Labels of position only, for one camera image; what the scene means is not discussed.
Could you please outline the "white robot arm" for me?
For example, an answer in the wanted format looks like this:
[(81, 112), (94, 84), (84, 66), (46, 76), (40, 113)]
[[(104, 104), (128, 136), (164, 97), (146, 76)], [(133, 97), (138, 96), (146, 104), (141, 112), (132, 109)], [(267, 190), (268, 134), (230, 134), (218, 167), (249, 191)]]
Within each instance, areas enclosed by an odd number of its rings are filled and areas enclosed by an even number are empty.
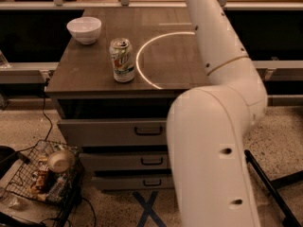
[(260, 227), (243, 136), (267, 93), (218, 0), (186, 0), (209, 83), (178, 96), (167, 119), (183, 227)]

